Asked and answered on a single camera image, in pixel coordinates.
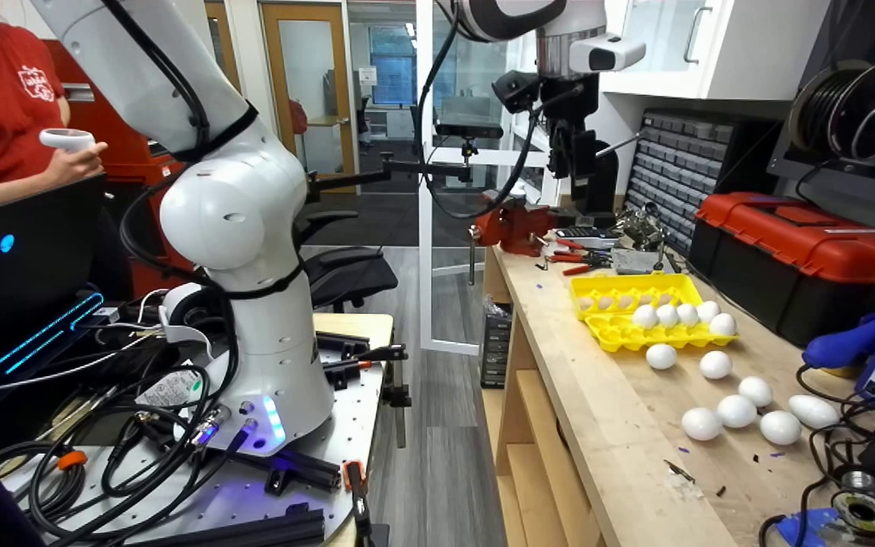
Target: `blue handle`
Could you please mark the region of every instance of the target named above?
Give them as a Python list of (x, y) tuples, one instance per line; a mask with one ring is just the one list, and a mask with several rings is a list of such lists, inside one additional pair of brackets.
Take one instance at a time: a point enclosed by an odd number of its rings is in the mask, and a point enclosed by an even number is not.
[(875, 320), (870, 320), (851, 331), (831, 331), (831, 333), (814, 336), (806, 347), (801, 362), (808, 367), (848, 367), (862, 352), (872, 352), (872, 348), (875, 348)]

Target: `person's arm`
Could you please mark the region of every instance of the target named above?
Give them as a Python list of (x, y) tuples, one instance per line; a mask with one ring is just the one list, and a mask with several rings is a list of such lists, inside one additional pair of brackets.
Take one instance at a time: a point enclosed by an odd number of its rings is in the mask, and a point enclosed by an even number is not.
[(104, 150), (106, 150), (106, 141), (98, 141), (98, 145), (72, 153), (72, 156), (59, 150), (43, 174), (32, 174), (25, 178), (4, 178), (0, 183), (0, 206), (99, 175), (104, 174), (104, 163), (99, 163)]

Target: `glass door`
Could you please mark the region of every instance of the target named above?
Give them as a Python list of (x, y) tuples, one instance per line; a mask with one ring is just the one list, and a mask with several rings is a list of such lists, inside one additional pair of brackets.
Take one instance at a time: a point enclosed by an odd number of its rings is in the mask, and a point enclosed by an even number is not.
[(310, 174), (356, 174), (341, 6), (264, 6), (279, 138)]

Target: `white ball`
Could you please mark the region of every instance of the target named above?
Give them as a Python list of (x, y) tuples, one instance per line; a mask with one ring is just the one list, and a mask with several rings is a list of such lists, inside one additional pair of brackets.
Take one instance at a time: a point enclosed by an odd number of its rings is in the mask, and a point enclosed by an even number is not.
[(808, 427), (828, 427), (841, 419), (839, 404), (828, 404), (816, 394), (789, 394), (789, 409), (808, 425)]
[(656, 321), (666, 325), (666, 328), (676, 325), (681, 321), (676, 320), (676, 308), (674, 305), (656, 308)]
[(632, 312), (632, 325), (637, 328), (652, 328), (656, 325), (656, 312), (650, 305), (642, 305), (634, 312)]
[(692, 407), (681, 417), (681, 427), (686, 437), (708, 442), (719, 434), (723, 425), (711, 407)]
[(733, 312), (716, 312), (708, 328), (716, 333), (716, 336), (735, 336), (735, 315)]
[(786, 409), (765, 414), (760, 427), (762, 427), (762, 437), (776, 447), (789, 447), (801, 434), (801, 422)]
[(716, 417), (725, 427), (747, 427), (760, 419), (760, 409), (743, 394), (725, 394), (716, 404)]
[(652, 342), (646, 347), (646, 363), (652, 371), (667, 371), (676, 363), (676, 348), (670, 342)]
[(681, 308), (676, 308), (676, 320), (681, 320), (684, 325), (700, 325), (700, 310), (692, 310), (692, 305), (681, 305)]
[(719, 348), (701, 354), (701, 373), (708, 380), (725, 380), (733, 373), (733, 358)]
[(768, 407), (773, 404), (773, 388), (762, 375), (743, 375), (739, 384), (739, 393), (752, 400), (756, 407)]
[(700, 305), (700, 320), (711, 321), (719, 312), (716, 299), (701, 299)]

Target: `red t-shirt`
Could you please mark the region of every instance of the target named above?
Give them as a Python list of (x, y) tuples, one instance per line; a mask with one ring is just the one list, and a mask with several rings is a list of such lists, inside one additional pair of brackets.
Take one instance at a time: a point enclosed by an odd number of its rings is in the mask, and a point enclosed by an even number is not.
[(44, 171), (51, 150), (40, 145), (40, 129), (61, 127), (59, 97), (49, 49), (0, 22), (0, 183)]

